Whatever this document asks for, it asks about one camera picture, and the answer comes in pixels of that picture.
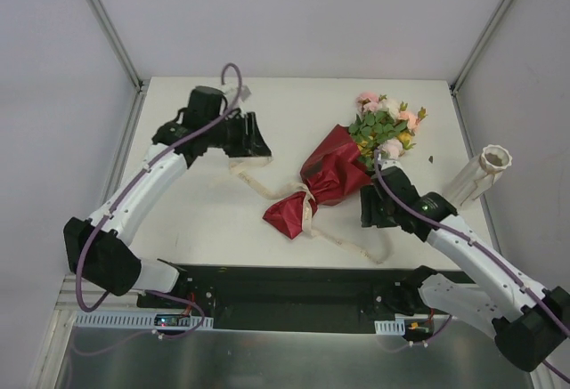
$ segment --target red wrapping paper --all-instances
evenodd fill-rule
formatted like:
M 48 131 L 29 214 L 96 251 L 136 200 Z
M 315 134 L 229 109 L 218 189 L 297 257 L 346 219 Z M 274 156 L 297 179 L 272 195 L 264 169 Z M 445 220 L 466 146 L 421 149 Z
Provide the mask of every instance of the red wrapping paper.
M 358 146 L 345 127 L 336 125 L 301 167 L 301 178 L 314 200 L 310 200 L 313 215 L 319 205 L 333 206 L 347 196 L 370 184 L 366 166 L 358 161 Z M 303 231 L 303 200 L 299 191 L 265 211 L 264 220 L 275 229 L 294 239 Z

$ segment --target white table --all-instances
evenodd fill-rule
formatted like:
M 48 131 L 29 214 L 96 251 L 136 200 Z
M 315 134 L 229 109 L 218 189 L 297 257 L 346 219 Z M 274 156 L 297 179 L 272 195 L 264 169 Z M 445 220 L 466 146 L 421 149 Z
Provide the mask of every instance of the white table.
M 416 137 L 418 145 L 402 158 L 420 194 L 441 191 L 468 161 L 444 81 L 245 78 L 244 82 L 253 93 L 246 110 L 256 112 L 274 159 L 251 174 L 271 189 L 299 180 L 299 168 L 330 129 L 354 121 L 354 98 L 364 91 L 407 101 L 414 110 L 427 108 L 428 117 Z M 219 79 L 151 80 L 126 174 L 141 161 L 157 128 L 186 106 L 196 85 L 218 86 Z M 186 264 L 402 269 L 425 264 L 438 270 L 458 269 L 447 257 L 400 229 L 361 228 L 358 194 L 335 207 L 319 207 L 313 224 L 365 247 L 371 255 L 381 255 L 384 247 L 391 247 L 393 254 L 381 266 L 325 239 L 301 234 L 290 240 L 262 220 L 272 202 L 225 174 L 228 160 L 222 151 L 210 150 L 199 158 L 148 214 L 132 250 L 140 257 Z M 478 203 L 462 214 L 480 237 L 490 241 Z

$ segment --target gray wall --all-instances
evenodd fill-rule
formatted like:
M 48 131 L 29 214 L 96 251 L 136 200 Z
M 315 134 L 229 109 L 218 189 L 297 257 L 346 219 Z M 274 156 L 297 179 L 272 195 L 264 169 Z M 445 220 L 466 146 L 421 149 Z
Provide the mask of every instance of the gray wall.
M 0 386 L 28 381 L 133 89 L 85 0 L 0 0 Z
M 486 195 L 503 253 L 570 290 L 570 0 L 517 0 L 460 91 L 479 149 L 513 167 Z M 570 374 L 570 342 L 554 355 Z
M 102 0 L 143 77 L 453 80 L 499 0 Z

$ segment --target flower bouquet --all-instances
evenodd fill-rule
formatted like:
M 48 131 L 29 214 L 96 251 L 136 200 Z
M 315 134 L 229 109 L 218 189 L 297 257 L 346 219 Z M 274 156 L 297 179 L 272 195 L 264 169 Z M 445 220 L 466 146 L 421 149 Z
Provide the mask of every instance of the flower bouquet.
M 359 114 L 348 127 L 350 136 L 361 152 L 359 160 L 371 171 L 374 169 L 374 150 L 380 148 L 382 158 L 398 159 L 415 143 L 420 122 L 426 117 L 426 109 L 413 113 L 408 103 L 385 95 L 361 93 L 356 98 Z

